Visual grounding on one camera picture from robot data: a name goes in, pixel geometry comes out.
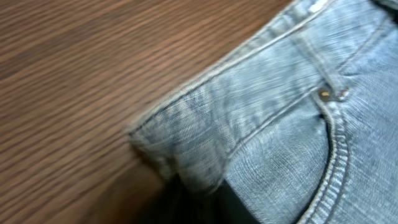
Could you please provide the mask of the light blue denim shorts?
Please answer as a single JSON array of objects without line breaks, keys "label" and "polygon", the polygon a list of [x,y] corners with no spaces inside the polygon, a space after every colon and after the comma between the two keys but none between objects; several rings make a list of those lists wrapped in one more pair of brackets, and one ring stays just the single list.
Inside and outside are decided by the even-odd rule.
[{"label": "light blue denim shorts", "polygon": [[397,2],[294,1],[128,135],[261,223],[396,223]]}]

